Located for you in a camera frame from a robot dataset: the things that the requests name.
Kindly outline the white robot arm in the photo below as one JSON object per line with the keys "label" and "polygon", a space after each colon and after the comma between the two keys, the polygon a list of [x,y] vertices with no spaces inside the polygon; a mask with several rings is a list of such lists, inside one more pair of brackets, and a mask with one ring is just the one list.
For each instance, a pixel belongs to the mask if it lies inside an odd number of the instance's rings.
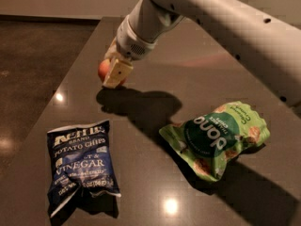
{"label": "white robot arm", "polygon": [[238,0],[139,0],[105,58],[144,58],[182,18],[197,23],[288,107],[301,104],[301,30]]}

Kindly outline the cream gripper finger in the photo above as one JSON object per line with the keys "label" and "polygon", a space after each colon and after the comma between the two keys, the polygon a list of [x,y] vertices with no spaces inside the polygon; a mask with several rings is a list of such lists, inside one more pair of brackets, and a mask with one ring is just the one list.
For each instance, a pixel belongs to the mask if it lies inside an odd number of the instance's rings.
{"label": "cream gripper finger", "polygon": [[106,53],[104,54],[103,59],[112,60],[113,58],[124,59],[124,56],[119,52],[117,40],[113,39],[111,44],[109,45]]}
{"label": "cream gripper finger", "polygon": [[113,58],[110,60],[109,72],[104,79],[103,86],[109,89],[117,88],[125,82],[133,68],[129,61]]}

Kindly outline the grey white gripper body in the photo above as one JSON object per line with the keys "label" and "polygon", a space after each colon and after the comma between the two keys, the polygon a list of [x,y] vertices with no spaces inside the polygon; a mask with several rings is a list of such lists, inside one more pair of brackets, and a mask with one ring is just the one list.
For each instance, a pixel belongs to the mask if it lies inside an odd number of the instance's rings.
{"label": "grey white gripper body", "polygon": [[155,42],[146,42],[136,35],[130,26],[129,15],[118,28],[116,43],[119,53],[130,60],[143,59],[156,45]]}

